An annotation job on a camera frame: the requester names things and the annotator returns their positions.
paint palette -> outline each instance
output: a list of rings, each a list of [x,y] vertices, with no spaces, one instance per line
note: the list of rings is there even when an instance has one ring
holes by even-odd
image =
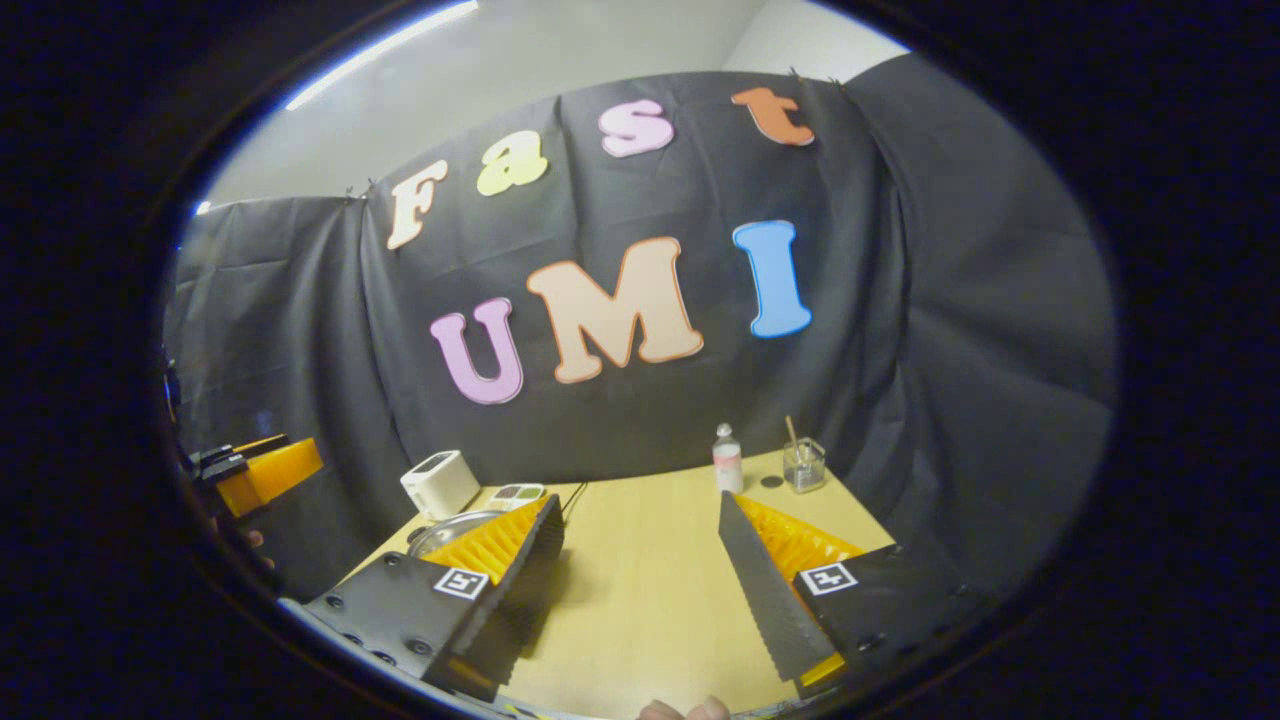
[[[547,487],[536,483],[502,486],[498,488],[498,492],[493,493],[493,497],[489,498],[489,502],[486,502],[484,507],[485,510],[500,510],[507,512],[529,505],[544,495],[547,495]]]

white toaster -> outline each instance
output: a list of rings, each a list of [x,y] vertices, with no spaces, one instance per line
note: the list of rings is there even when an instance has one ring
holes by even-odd
[[[457,515],[480,492],[462,452],[445,450],[417,464],[401,477],[401,484],[417,511],[439,523]]]

plastic bottle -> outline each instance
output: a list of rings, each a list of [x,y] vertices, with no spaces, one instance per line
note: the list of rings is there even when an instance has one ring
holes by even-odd
[[[716,428],[719,439],[712,445],[712,461],[716,462],[716,486],[719,491],[728,491],[733,495],[742,492],[742,446],[739,445],[728,427],[721,423]]]

table surface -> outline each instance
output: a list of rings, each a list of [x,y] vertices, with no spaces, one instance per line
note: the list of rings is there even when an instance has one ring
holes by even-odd
[[[893,541],[827,473],[796,493],[783,483],[782,451],[742,460],[744,492],[864,552]],[[568,501],[579,483],[547,486]],[[467,510],[480,510],[484,487]],[[568,507],[552,606],[516,661],[503,696],[576,715],[632,720],[658,698],[681,712],[708,694],[741,712],[796,698],[778,679],[746,596],[719,538],[719,493],[710,465],[588,483]],[[410,520],[356,569],[404,552]]]

white wall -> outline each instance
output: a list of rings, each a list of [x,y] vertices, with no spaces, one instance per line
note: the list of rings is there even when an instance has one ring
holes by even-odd
[[[845,82],[906,47],[805,0],[768,0],[724,63],[726,70],[788,73]]]
[[[358,195],[468,127],[603,82],[788,65],[847,79],[902,51],[801,0],[479,0],[477,10],[266,118],[205,197]]]

